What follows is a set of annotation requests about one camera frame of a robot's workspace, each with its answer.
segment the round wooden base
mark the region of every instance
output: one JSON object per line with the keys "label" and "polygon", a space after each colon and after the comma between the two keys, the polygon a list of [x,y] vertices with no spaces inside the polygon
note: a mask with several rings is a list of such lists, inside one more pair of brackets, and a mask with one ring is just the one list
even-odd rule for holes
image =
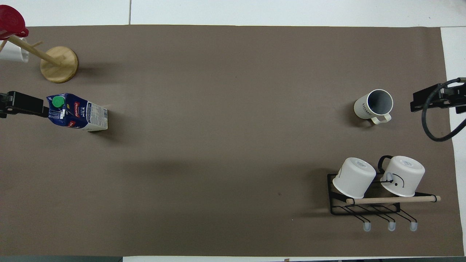
{"label": "round wooden base", "polygon": [[78,70],[78,57],[73,50],[67,47],[54,47],[46,54],[61,64],[55,66],[43,59],[41,60],[41,73],[47,80],[54,83],[64,83],[74,77]]}

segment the wooden dowel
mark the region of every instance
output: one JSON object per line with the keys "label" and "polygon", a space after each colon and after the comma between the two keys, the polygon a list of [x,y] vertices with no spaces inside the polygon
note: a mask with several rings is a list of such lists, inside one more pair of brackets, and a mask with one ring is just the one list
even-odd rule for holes
{"label": "wooden dowel", "polygon": [[418,197],[377,197],[377,198],[361,198],[347,199],[346,203],[350,205],[358,204],[383,204],[383,203],[407,203],[407,202],[433,202],[437,198],[440,201],[440,196],[418,196]]}
{"label": "wooden dowel", "polygon": [[43,43],[44,43],[43,41],[39,41],[39,42],[37,42],[35,44],[32,44],[31,47],[36,47],[36,46],[41,45]]}
{"label": "wooden dowel", "polygon": [[60,62],[58,60],[56,60],[55,58],[47,55],[46,53],[38,50],[38,49],[35,49],[34,47],[32,47],[30,44],[28,44],[27,42],[19,39],[18,36],[15,36],[15,35],[12,35],[8,38],[8,41],[10,41],[11,43],[19,46],[20,48],[26,50],[26,51],[29,51],[29,53],[33,54],[33,55],[36,55],[40,58],[42,58],[43,60],[55,65],[55,66],[60,66]]}
{"label": "wooden dowel", "polygon": [[8,40],[3,40],[3,42],[0,44],[0,52],[3,50],[3,48],[5,47],[6,43],[7,43]]}

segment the mug handle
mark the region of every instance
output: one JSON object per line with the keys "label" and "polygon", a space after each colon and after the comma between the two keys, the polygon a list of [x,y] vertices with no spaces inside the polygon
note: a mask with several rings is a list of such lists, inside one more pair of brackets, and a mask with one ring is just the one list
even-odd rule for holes
{"label": "mug handle", "polygon": [[372,122],[374,122],[374,124],[387,123],[388,121],[391,120],[391,115],[390,114],[385,114],[384,118],[385,118],[385,120],[382,120],[382,121],[380,121],[377,117],[373,117],[373,118],[371,118],[371,120],[372,120]]}
{"label": "mug handle", "polygon": [[21,33],[17,33],[16,36],[18,37],[26,37],[29,35],[29,30],[27,28],[24,28],[24,30]]}
{"label": "mug handle", "polygon": [[379,170],[380,174],[385,173],[385,170],[382,168],[382,164],[384,163],[385,159],[392,159],[393,156],[391,155],[384,155],[379,159],[379,162],[377,163],[377,169]]}

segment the rack hook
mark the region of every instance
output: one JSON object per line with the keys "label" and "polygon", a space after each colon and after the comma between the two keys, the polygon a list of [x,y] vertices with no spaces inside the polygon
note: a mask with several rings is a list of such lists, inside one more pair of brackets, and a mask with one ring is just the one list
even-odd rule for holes
{"label": "rack hook", "polygon": [[383,207],[383,208],[385,208],[385,209],[388,209],[388,210],[392,211],[393,213],[395,213],[395,214],[401,216],[402,218],[408,220],[408,221],[409,221],[409,229],[410,229],[411,231],[414,232],[414,231],[416,231],[416,230],[418,229],[418,221],[417,221],[413,216],[411,216],[410,214],[408,214],[406,211],[404,211],[404,210],[401,209],[401,208],[400,208],[399,210],[400,210],[401,212],[405,213],[407,216],[411,217],[414,221],[411,221],[411,219],[409,219],[409,218],[407,218],[407,217],[405,217],[405,216],[403,216],[403,215],[400,215],[399,213],[396,213],[395,211],[391,210],[390,208],[388,208],[388,207],[386,207],[386,206],[382,206],[382,205],[371,205],[371,207],[372,207],[373,209],[375,209],[375,210],[378,210],[378,209],[375,208],[375,207]]}
{"label": "rack hook", "polygon": [[356,212],[354,212],[351,208],[349,207],[342,207],[342,206],[334,206],[334,207],[339,207],[341,209],[343,209],[344,211],[350,213],[351,215],[353,215],[354,217],[356,217],[357,219],[361,220],[363,222],[363,229],[364,231],[366,232],[369,232],[370,229],[371,229],[371,223],[370,223],[370,220],[361,216],[361,215],[357,215]]}
{"label": "rack hook", "polygon": [[388,218],[390,218],[390,219],[393,220],[393,221],[390,221],[390,220],[388,220],[387,218],[384,218],[384,217],[382,217],[381,215],[379,215],[379,214],[377,214],[377,213],[375,213],[375,212],[373,212],[373,211],[370,211],[370,210],[368,210],[367,208],[362,207],[362,206],[360,206],[360,205],[355,205],[355,206],[356,206],[356,207],[359,207],[359,208],[362,208],[362,209],[366,210],[367,212],[372,213],[372,214],[374,214],[374,215],[376,215],[376,216],[378,216],[378,217],[380,217],[380,218],[386,220],[386,221],[388,222],[388,230],[389,230],[389,231],[394,231],[394,230],[395,230],[397,224],[396,224],[395,219],[393,219],[391,216],[389,216],[389,215],[387,215],[387,214],[384,214],[385,216],[387,216]]}

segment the brown tabletop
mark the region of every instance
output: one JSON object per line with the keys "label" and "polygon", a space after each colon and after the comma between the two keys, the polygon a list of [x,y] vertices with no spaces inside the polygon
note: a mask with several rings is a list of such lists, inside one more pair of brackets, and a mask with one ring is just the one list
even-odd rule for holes
{"label": "brown tabletop", "polygon": [[[30,28],[73,49],[69,82],[39,59],[0,61],[0,91],[69,92],[109,110],[87,133],[0,120],[0,255],[463,255],[451,141],[423,132],[412,93],[445,81],[439,28],[92,26]],[[353,103],[391,93],[372,125]],[[437,135],[448,110],[430,110]],[[329,213],[327,173],[347,157],[418,160],[416,232]]]}

